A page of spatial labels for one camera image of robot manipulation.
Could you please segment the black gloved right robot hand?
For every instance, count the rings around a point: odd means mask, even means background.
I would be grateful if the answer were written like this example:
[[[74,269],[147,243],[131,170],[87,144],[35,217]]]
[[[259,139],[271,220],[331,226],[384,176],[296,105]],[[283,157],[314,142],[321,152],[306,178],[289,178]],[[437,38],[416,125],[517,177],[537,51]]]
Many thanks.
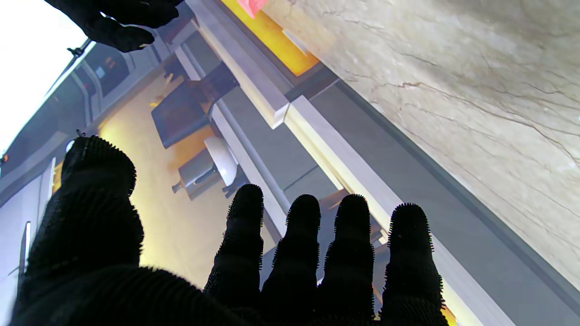
[[[48,0],[92,41],[122,53],[154,42],[157,29],[179,16],[181,0]]]

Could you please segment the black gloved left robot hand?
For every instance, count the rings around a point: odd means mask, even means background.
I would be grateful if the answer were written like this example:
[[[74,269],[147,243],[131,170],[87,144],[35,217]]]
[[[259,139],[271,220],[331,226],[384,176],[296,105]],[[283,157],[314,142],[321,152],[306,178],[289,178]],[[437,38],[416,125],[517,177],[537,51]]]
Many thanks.
[[[400,204],[390,220],[383,305],[374,314],[374,250],[365,198],[345,196],[317,282],[319,201],[290,207],[273,269],[260,283],[261,188],[235,194],[204,289],[140,265],[144,231],[129,197],[136,169],[99,136],[75,139],[60,189],[31,246],[11,326],[447,326],[427,217]]]

